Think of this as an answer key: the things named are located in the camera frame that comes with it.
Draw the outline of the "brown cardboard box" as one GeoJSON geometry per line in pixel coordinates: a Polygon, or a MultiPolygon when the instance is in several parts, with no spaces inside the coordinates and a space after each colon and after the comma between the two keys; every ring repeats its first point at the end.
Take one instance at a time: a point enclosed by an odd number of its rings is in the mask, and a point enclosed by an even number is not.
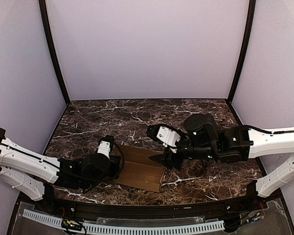
{"type": "Polygon", "coordinates": [[[164,167],[149,159],[161,152],[134,146],[120,146],[124,154],[124,168],[116,183],[132,188],[160,192],[163,182],[164,167]]]}

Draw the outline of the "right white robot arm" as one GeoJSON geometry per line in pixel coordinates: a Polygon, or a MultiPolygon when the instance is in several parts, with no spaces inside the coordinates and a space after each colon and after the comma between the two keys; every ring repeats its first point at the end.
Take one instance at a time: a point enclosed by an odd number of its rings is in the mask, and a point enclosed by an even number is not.
{"type": "Polygon", "coordinates": [[[147,136],[165,147],[163,154],[150,159],[167,169],[181,169],[184,160],[236,163],[273,154],[290,157],[268,175],[252,181],[246,196],[227,204],[230,212],[243,212],[256,201],[269,197],[294,178],[294,127],[260,129],[239,125],[219,130],[211,114],[193,114],[184,121],[184,129],[156,124],[147,128],[147,136]]]}

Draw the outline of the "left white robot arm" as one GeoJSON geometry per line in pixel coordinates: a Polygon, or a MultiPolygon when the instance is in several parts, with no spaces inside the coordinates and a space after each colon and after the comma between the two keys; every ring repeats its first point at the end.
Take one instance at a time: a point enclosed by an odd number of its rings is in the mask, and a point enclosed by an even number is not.
{"type": "Polygon", "coordinates": [[[113,136],[101,138],[93,154],[68,160],[21,147],[0,128],[0,178],[33,201],[52,200],[54,186],[87,193],[102,182],[117,179],[124,162],[113,136]]]}

